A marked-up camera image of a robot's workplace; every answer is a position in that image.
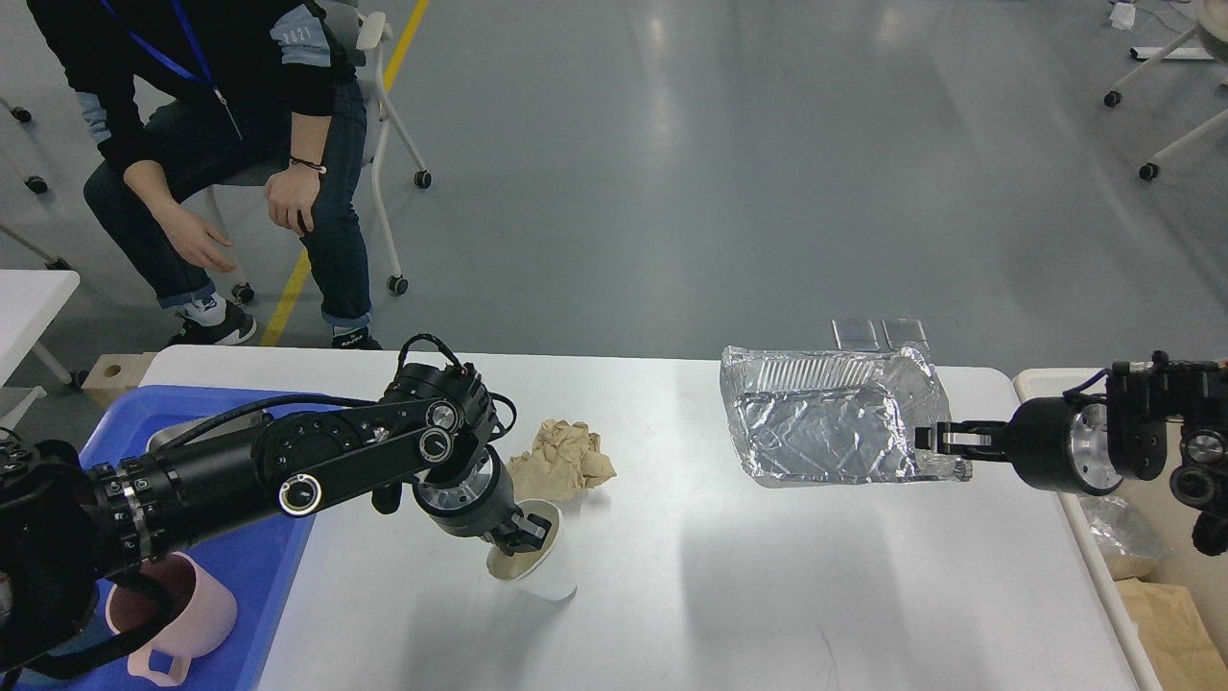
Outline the person's right hand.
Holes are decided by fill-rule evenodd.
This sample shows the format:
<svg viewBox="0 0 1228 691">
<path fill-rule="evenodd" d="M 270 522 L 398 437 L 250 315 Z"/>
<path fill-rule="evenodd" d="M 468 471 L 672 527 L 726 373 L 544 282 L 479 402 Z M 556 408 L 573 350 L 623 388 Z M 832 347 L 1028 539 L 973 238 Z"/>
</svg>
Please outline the person's right hand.
<svg viewBox="0 0 1228 691">
<path fill-rule="evenodd" d="M 228 255 L 232 242 L 201 215 L 194 214 L 179 203 L 165 203 L 151 207 L 151 214 L 163 230 L 173 250 L 193 266 L 216 272 L 233 272 L 237 264 Z"/>
</svg>

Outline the person's left hand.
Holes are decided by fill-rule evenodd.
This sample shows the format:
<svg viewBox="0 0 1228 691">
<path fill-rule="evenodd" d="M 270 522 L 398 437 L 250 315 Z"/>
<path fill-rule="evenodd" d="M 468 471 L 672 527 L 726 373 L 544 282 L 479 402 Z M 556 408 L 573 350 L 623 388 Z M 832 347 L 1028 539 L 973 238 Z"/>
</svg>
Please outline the person's left hand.
<svg viewBox="0 0 1228 691">
<path fill-rule="evenodd" d="M 271 222 L 298 237 L 316 230 L 312 207 L 319 198 L 324 177 L 319 167 L 293 162 L 285 171 L 270 176 L 264 193 Z"/>
</svg>

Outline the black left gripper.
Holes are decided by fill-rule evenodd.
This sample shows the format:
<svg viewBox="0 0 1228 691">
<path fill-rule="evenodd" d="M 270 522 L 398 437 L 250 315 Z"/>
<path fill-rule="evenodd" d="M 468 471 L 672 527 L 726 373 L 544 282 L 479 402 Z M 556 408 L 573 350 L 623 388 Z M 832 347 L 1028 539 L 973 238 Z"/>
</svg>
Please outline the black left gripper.
<svg viewBox="0 0 1228 691">
<path fill-rule="evenodd" d="M 508 557 L 540 551 L 553 530 L 548 517 L 518 508 L 513 484 L 495 450 L 483 450 L 469 476 L 456 486 L 413 486 L 413 500 L 445 533 L 483 538 Z"/>
</svg>

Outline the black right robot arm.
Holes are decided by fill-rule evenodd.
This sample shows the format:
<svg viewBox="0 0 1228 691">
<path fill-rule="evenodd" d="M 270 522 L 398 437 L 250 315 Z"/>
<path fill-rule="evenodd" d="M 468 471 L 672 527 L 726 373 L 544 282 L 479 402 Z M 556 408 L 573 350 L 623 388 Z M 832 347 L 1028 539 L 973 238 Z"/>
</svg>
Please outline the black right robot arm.
<svg viewBox="0 0 1228 691">
<path fill-rule="evenodd" d="M 1057 396 L 1032 398 L 1009 420 L 936 421 L 917 449 L 1006 463 L 1032 488 L 1105 497 L 1127 477 L 1167 476 L 1192 508 L 1192 547 L 1227 546 L 1227 385 L 1222 360 L 1174 360 L 1098 369 Z"/>
</svg>

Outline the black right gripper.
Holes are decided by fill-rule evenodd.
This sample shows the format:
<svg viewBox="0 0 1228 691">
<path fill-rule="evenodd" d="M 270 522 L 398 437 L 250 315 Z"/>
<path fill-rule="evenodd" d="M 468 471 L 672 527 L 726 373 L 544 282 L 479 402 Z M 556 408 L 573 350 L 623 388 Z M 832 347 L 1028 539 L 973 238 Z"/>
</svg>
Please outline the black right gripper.
<svg viewBox="0 0 1228 691">
<path fill-rule="evenodd" d="M 1001 436 L 1007 428 L 1007 450 Z M 935 421 L 915 430 L 917 450 L 1008 463 L 1032 488 L 1104 497 L 1122 485 L 1108 449 L 1105 403 L 1034 398 L 1007 421 Z"/>
</svg>

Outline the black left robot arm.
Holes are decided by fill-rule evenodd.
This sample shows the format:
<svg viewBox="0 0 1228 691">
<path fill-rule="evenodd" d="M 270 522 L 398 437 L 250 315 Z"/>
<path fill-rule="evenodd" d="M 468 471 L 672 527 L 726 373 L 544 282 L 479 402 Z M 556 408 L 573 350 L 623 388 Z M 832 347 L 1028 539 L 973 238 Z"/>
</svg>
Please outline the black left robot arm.
<svg viewBox="0 0 1228 691">
<path fill-rule="evenodd" d="M 494 442 L 503 396 L 435 334 L 443 368 L 409 360 L 377 401 L 291 393 L 242 404 L 158 449 L 84 466 L 64 441 L 2 439 L 2 687 L 26 669 L 72 679 L 130 655 L 171 623 L 142 565 L 269 515 L 316 515 L 368 495 L 393 514 L 402 488 L 446 534 L 508 557 L 546 547 L 553 517 L 515 500 Z"/>
</svg>

